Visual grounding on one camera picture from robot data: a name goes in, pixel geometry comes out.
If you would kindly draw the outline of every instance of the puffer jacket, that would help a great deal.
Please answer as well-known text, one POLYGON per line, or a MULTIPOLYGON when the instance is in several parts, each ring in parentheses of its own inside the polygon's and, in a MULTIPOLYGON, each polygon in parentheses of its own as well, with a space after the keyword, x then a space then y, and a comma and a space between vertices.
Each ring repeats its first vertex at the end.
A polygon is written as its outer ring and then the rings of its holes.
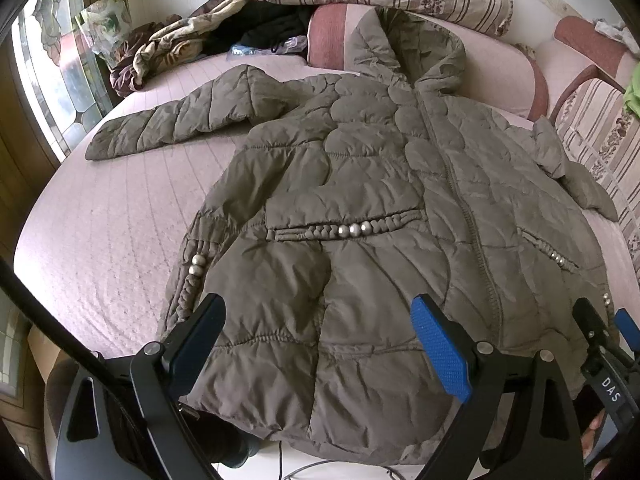
POLYGON ((226 325, 187 402, 323 457, 425 463, 458 408, 409 318, 430 294, 475 340, 546 348, 572 394, 572 306, 606 270, 581 208, 616 213, 547 120, 532 132, 453 96, 462 42, 370 11, 348 70, 281 83, 238 66, 178 102, 107 123, 87 158, 254 126, 184 237, 161 331, 220 294, 226 325))

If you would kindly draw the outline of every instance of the cable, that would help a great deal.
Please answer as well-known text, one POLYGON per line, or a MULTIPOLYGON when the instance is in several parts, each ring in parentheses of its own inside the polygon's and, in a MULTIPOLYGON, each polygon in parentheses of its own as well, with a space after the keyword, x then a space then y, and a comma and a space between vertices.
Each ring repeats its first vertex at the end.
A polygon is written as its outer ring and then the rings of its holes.
MULTIPOLYGON (((302 466, 302 467, 296 469, 295 471, 287 474, 283 478, 282 477, 282 441, 280 441, 280 480, 291 480, 292 476, 297 475, 298 473, 302 473, 303 471, 306 471, 309 468, 315 467, 317 465, 331 464, 331 463, 335 463, 335 462, 341 462, 341 461, 340 460, 321 460, 320 462, 314 462, 313 464, 307 464, 307 465, 302 466)), ((394 476, 396 476, 396 478, 398 478, 398 480, 406 480, 406 478, 400 472, 396 471, 392 467, 389 467, 389 466, 386 466, 386 465, 381 465, 381 466, 378 466, 378 467, 381 467, 381 468, 385 469, 387 474, 389 475, 389 477, 392 478, 392 479, 393 479, 394 476)))

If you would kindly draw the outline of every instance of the blue textured pad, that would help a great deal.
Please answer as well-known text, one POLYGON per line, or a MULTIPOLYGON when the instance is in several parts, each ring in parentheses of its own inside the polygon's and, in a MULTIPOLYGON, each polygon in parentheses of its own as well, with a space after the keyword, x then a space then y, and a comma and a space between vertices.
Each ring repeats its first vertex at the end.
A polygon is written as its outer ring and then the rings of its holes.
POLYGON ((629 348, 631 348, 633 352, 640 352, 640 330, 638 330, 636 322, 629 313, 624 308, 621 308, 616 312, 614 320, 622 337, 625 338, 626 343, 629 345, 629 348))
POLYGON ((472 390, 466 360, 420 296, 411 303, 411 322, 446 392, 466 402, 472 390))

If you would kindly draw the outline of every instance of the pile of clothes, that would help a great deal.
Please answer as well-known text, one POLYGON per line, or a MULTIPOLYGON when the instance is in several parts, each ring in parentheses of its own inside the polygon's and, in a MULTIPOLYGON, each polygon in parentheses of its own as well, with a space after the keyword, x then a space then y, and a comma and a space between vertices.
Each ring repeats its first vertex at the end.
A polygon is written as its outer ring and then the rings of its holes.
POLYGON ((201 56, 227 52, 238 43, 275 50, 290 38, 306 36, 315 9, 262 0, 209 0, 188 18, 173 15, 162 23, 147 23, 117 47, 111 86, 126 97, 153 75, 201 56))

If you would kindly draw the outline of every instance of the floor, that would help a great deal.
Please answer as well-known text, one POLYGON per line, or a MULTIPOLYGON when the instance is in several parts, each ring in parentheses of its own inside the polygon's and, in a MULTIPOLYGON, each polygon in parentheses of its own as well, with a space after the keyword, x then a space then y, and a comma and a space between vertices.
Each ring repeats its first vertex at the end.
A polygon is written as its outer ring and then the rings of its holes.
MULTIPOLYGON (((320 459, 314 456, 296 451, 287 444, 282 446, 282 476, 283 478, 296 469, 318 462, 320 459)), ((216 469, 224 480, 241 480, 246 478, 261 478, 265 480, 278 480, 279 475, 279 455, 278 444, 273 442, 267 444, 260 452, 251 457, 238 469, 229 469, 223 465, 216 465, 216 469)), ((420 465, 399 465, 396 469, 405 480, 414 480, 422 466, 420 465)), ((469 477, 476 478, 482 474, 483 469, 477 465, 474 472, 469 477)), ((294 476, 297 480, 388 480, 387 471, 381 467, 368 466, 354 463, 331 463, 318 465, 307 469, 294 476)))

